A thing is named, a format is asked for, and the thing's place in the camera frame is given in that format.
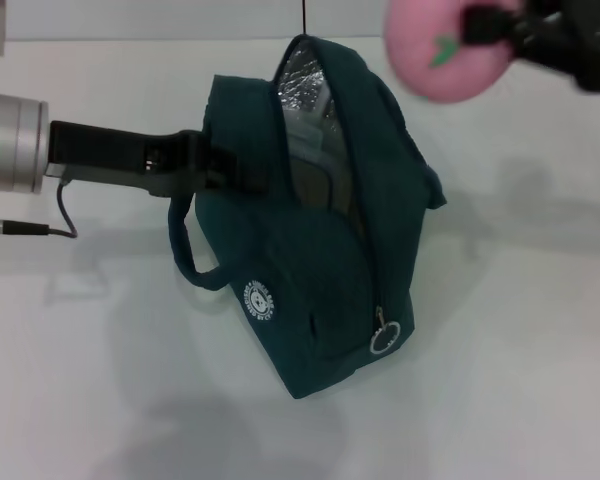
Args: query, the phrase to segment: teal bag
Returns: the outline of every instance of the teal bag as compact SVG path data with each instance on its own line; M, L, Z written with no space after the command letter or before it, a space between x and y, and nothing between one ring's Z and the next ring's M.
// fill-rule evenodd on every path
M273 82L214 81L204 120L241 181L196 195L219 266L199 273L174 199L171 244L194 285L231 285L291 395L328 388L414 329L409 288L427 208L445 203L387 86L356 52L300 36Z

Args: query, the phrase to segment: circular logo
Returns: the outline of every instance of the circular logo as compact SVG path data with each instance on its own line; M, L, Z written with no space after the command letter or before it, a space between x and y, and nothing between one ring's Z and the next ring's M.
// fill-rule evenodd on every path
M371 339L371 353L382 355L388 352L400 338L401 330L402 327L398 322L387 323Z
M269 289L261 282L253 280L244 287L244 305L253 318L269 321L273 318L276 309Z

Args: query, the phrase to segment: pink sponge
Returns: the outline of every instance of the pink sponge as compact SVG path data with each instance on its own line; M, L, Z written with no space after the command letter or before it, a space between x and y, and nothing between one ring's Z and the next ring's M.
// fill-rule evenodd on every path
M408 88L429 100L475 97L507 70L511 52L505 43L460 47L462 12L470 5L494 4L517 10L522 1L391 0L385 34L391 65Z

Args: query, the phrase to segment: bag handle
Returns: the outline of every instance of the bag handle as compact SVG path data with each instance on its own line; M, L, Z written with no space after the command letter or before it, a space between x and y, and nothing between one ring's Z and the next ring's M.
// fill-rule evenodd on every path
M240 272L249 268L253 261L253 248L245 248L235 260L224 262L219 267L209 272L198 272L193 253L189 232L185 226L185 219L191 208L193 196L174 198L169 207L169 241L173 250L173 257L180 273L196 287L216 292L226 287L235 280Z

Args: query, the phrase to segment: wire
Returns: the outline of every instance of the wire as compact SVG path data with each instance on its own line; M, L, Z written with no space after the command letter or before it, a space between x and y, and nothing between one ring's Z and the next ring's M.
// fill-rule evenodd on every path
M76 229L76 226L73 224L71 217L67 213L67 209L64 206L64 199L62 198L62 192L64 191L64 187L69 185L69 182L71 182L71 180L61 179L60 183L58 184L58 190L56 191L56 200L58 201L58 208L60 209L60 214L62 215L62 218L66 222L67 227L69 227L69 231L67 232L65 230L56 230L55 228L50 228L49 235L57 235L59 237L66 237L66 238L78 238L78 230Z

